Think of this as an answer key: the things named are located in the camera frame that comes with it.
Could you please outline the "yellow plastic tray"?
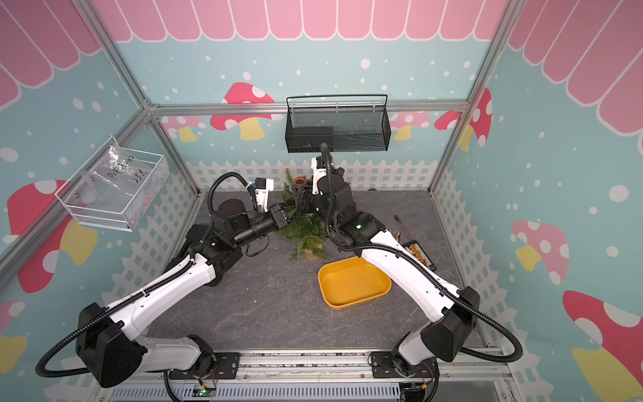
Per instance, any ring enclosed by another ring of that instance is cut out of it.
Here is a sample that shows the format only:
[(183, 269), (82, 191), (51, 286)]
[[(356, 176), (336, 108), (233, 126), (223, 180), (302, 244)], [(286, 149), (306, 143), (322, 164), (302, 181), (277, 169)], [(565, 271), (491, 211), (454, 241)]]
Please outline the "yellow plastic tray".
[(391, 279), (383, 271), (360, 257), (326, 264), (317, 279), (323, 300), (333, 310), (379, 299), (392, 288)]

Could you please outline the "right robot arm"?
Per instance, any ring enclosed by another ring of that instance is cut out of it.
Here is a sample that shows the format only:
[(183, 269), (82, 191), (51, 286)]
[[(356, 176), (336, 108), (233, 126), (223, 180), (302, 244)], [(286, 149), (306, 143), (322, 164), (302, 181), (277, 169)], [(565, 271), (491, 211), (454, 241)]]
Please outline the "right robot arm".
[[(312, 190), (301, 192), (298, 209), (318, 214), (328, 238), (340, 251), (352, 252), (383, 271), (428, 319), (425, 326), (407, 333), (394, 346), (395, 369), (408, 375), (427, 359), (451, 362), (459, 353), (494, 363), (520, 360), (521, 342), (502, 324), (480, 312), (477, 291), (470, 286), (460, 289), (439, 277), (398, 243), (382, 222), (358, 209), (343, 171), (333, 164), (328, 144), (322, 143), (320, 150), (320, 156), (311, 163)], [(477, 323), (485, 323), (504, 336), (512, 352), (500, 356), (465, 347)]]

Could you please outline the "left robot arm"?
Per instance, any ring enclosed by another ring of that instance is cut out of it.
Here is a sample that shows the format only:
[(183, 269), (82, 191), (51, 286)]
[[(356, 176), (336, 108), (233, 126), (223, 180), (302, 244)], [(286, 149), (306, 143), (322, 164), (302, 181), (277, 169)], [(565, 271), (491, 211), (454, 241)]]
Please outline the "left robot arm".
[(162, 276), (129, 296), (100, 307), (87, 306), (77, 330), (63, 338), (38, 361), (35, 372), (42, 378), (91, 374), (101, 387), (110, 388), (132, 375), (172, 371), (200, 380), (217, 370), (214, 350), (197, 335), (184, 338), (149, 338), (143, 335), (159, 316), (202, 286), (216, 286), (224, 273), (246, 255), (257, 239), (287, 226), (277, 204), (269, 205), (274, 189), (271, 179), (252, 184), (240, 174), (223, 174), (209, 189), (207, 202), (226, 179), (240, 181), (251, 197), (251, 211), (239, 199), (209, 208), (210, 223), (198, 229), (198, 240), (187, 240)]

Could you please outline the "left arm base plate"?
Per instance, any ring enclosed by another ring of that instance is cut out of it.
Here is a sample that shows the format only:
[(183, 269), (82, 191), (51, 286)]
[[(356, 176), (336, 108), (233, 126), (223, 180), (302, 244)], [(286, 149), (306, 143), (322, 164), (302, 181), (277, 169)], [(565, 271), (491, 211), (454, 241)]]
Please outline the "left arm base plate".
[(203, 353), (187, 370), (171, 370), (171, 380), (234, 380), (239, 369), (240, 353)]

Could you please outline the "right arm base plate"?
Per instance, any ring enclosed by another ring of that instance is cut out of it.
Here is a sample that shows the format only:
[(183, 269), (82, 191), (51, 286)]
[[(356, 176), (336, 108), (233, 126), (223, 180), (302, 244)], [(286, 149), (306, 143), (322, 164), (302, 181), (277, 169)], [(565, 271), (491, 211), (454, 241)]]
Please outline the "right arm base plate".
[(433, 380), (440, 377), (439, 367), (433, 358), (411, 365), (396, 353), (373, 351), (368, 355), (367, 362), (375, 379)]

